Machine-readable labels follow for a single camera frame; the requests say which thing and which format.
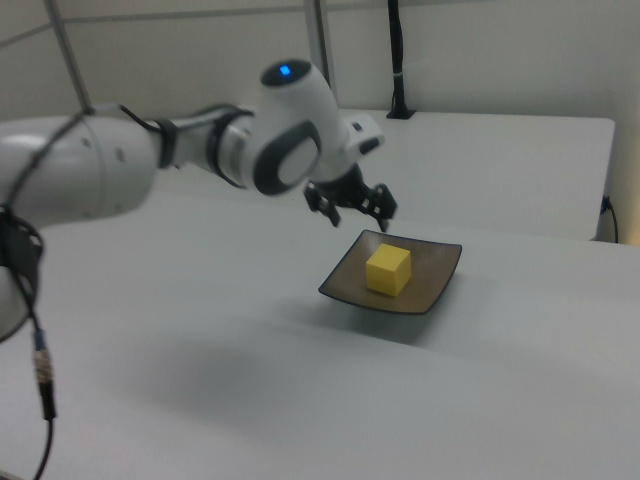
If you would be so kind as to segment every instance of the white wall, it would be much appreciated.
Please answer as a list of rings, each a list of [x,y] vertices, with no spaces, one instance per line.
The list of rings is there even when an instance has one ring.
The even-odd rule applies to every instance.
[[[260,73],[309,58],[302,0],[58,0],[92,103],[143,115],[256,103]]]
[[[339,101],[388,109],[386,2],[358,3],[374,7],[329,13]],[[608,192],[621,239],[640,245],[640,1],[409,3],[400,15],[410,106],[615,120]],[[611,238],[610,229],[607,217],[601,237]]]
[[[0,121],[78,108],[42,0],[0,1]]]

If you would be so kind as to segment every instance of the white table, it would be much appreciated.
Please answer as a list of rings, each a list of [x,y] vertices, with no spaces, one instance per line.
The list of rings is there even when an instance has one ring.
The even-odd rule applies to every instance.
[[[423,317],[317,287],[363,228],[157,191],[55,227],[46,478],[636,479],[640,250],[396,221],[461,243]],[[0,469],[44,441],[28,329],[0,347]]]
[[[353,111],[345,110],[346,116]],[[614,123],[606,119],[367,111],[386,144],[362,160],[402,220],[590,240],[596,236]],[[158,188],[263,203],[197,167],[161,175]],[[301,189],[272,200],[306,208]]]

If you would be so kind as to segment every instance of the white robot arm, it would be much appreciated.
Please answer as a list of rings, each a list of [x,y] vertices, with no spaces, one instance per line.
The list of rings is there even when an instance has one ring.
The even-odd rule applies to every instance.
[[[139,121],[147,130],[127,120],[83,117],[32,172],[12,212],[37,228],[118,215],[144,201],[159,167],[194,163],[235,187],[264,195],[281,194],[308,179],[305,197],[312,211],[337,225],[336,206],[356,208],[385,230],[396,203],[384,185],[368,188],[357,166],[383,141],[376,123],[367,115],[341,118],[328,85],[309,62],[274,64],[261,82],[255,113],[221,105],[187,118]],[[0,124],[0,201],[65,121]],[[0,250],[0,266],[6,267],[3,257],[13,253]],[[27,278],[34,298],[37,270],[35,275],[35,281]],[[0,342],[25,318],[15,282],[7,268],[0,268]]]

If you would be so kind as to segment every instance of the yellow cube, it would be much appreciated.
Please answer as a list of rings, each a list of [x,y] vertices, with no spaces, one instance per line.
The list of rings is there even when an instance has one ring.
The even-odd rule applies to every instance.
[[[393,297],[411,278],[411,252],[383,243],[367,260],[367,287]]]

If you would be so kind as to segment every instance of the dark square plate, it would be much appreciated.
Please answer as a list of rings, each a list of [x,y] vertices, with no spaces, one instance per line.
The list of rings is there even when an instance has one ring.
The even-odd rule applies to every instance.
[[[412,276],[397,297],[367,288],[365,264],[382,243],[411,252]],[[318,290],[327,297],[358,307],[390,313],[424,314],[449,285],[461,253],[462,245],[364,230]]]

